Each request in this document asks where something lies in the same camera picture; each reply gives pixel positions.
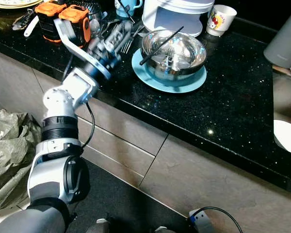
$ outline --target paper cup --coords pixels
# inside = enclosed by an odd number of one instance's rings
[[[207,22],[206,31],[215,36],[221,36],[231,25],[237,11],[232,7],[214,5]]]

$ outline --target plastic bag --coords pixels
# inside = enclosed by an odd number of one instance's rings
[[[26,113],[0,110],[0,209],[25,200],[40,127]]]

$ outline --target orange power tool battery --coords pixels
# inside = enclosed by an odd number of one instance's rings
[[[63,9],[67,7],[66,4],[59,5],[56,1],[48,1],[38,5],[34,10],[39,17],[40,27],[43,37],[52,42],[61,42],[58,35],[54,19]]]
[[[83,47],[91,39],[91,30],[89,27],[89,10],[85,7],[71,5],[60,12],[59,18],[71,22],[72,28],[76,35],[75,44]]]

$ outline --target black cable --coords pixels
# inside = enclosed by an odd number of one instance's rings
[[[88,109],[88,111],[89,111],[89,113],[90,113],[90,115],[91,115],[91,117],[92,117],[92,131],[91,131],[91,134],[89,135],[89,138],[87,139],[87,141],[84,143],[84,145],[82,146],[82,149],[84,148],[84,147],[86,147],[86,145],[89,143],[89,141],[92,139],[92,137],[93,137],[93,134],[94,134],[94,130],[95,130],[95,117],[94,117],[94,114],[93,114],[93,112],[92,112],[92,109],[91,109],[91,107],[89,106],[89,104],[88,103],[86,103],[86,107],[87,107],[87,109]]]
[[[242,231],[240,225],[239,225],[238,222],[233,218],[233,216],[230,215],[227,211],[225,211],[225,210],[223,210],[223,209],[220,209],[220,208],[218,208],[218,207],[213,207],[213,206],[203,207],[203,208],[201,208],[201,209],[195,211],[195,213],[194,213],[192,216],[195,217],[195,215],[197,215],[198,213],[200,213],[200,212],[202,212],[202,211],[204,211],[204,210],[217,210],[217,211],[220,211],[220,212],[226,214],[227,216],[229,216],[230,219],[233,220],[233,222],[235,223],[235,225],[236,225],[236,227],[238,228],[239,232],[240,232],[240,233],[243,233],[243,231]]]
[[[70,59],[69,59],[69,61],[68,61],[68,64],[67,64],[67,66],[66,66],[66,68],[65,68],[65,71],[64,71],[64,74],[63,74],[63,80],[66,78],[66,75],[67,75],[67,72],[68,72],[68,70],[69,70],[69,68],[70,68],[70,66],[71,66],[71,63],[72,63],[73,57],[74,57],[74,55],[71,54]]]

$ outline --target cabinet drawer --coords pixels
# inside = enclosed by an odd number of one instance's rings
[[[82,157],[84,159],[87,159],[91,163],[96,164],[97,166],[105,169],[106,171],[120,178],[121,180],[126,181],[132,186],[138,187],[138,185],[141,183],[143,179],[142,175],[123,166],[122,164],[118,163],[114,159],[98,152],[97,150],[89,146],[84,148]]]
[[[85,142],[90,135],[92,124],[79,118],[79,138]],[[114,159],[125,167],[145,175],[152,164],[154,156],[124,141],[114,134],[96,126],[89,146]]]
[[[153,155],[158,153],[167,137],[167,133],[97,99],[90,99],[89,104],[99,127]],[[77,115],[91,121],[86,106],[80,107]]]

